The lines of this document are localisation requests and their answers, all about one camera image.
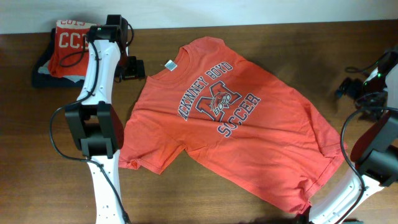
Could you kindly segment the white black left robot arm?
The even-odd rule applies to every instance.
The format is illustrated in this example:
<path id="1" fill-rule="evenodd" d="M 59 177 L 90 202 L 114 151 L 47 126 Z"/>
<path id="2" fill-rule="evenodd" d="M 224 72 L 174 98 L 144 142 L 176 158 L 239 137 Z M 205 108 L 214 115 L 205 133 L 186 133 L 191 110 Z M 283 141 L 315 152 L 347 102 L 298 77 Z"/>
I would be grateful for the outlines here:
<path id="1" fill-rule="evenodd" d="M 144 62 L 128 54 L 134 31 L 120 15 L 108 15 L 87 32 L 88 66 L 77 101 L 65 108 L 73 141 L 93 179 L 96 223 L 130 222 L 121 200 L 118 163 L 124 126 L 112 106 L 114 81 L 145 78 Z"/>

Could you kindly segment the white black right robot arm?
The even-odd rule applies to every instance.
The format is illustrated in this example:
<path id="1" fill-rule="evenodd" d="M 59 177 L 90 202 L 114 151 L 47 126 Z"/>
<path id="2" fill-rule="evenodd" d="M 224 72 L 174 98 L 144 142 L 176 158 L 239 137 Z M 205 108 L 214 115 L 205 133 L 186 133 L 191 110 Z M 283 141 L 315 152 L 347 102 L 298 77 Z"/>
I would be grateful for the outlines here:
<path id="1" fill-rule="evenodd" d="M 386 50 L 366 68 L 346 67 L 346 78 L 335 95 L 353 99 L 356 111 L 343 124 L 345 136 L 355 117 L 374 124 L 356 141 L 351 153 L 341 153 L 349 169 L 338 185 L 317 204 L 296 217 L 296 223 L 351 223 L 349 215 L 367 198 L 397 182 L 397 47 Z"/>

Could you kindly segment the red McKinney Boyd t-shirt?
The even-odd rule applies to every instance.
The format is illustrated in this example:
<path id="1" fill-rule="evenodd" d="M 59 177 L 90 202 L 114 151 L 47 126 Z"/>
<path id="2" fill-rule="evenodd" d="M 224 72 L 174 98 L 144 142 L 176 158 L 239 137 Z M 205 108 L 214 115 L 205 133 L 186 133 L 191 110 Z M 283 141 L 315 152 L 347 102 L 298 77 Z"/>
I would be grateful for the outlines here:
<path id="1" fill-rule="evenodd" d="M 119 166 L 160 174 L 181 152 L 294 214 L 344 161 L 339 133 L 306 97 L 214 37 L 147 78 Z"/>

